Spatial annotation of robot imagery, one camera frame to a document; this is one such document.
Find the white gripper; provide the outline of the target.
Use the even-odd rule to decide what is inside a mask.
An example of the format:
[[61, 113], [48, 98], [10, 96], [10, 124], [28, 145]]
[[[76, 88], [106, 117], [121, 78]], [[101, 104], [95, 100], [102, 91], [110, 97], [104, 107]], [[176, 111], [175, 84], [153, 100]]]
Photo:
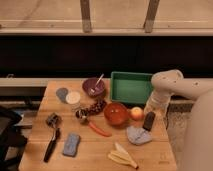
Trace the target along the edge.
[[154, 89], [146, 102], [144, 112], [155, 111], [165, 117], [171, 96], [172, 94], [169, 92]]

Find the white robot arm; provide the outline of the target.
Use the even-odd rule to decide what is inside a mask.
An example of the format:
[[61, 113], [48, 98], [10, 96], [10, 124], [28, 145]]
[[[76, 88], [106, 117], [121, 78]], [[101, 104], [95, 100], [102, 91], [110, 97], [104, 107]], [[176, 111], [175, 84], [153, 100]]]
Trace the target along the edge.
[[151, 76], [145, 111], [168, 109], [172, 96], [193, 102], [177, 171], [213, 171], [213, 78], [186, 78], [178, 69]]

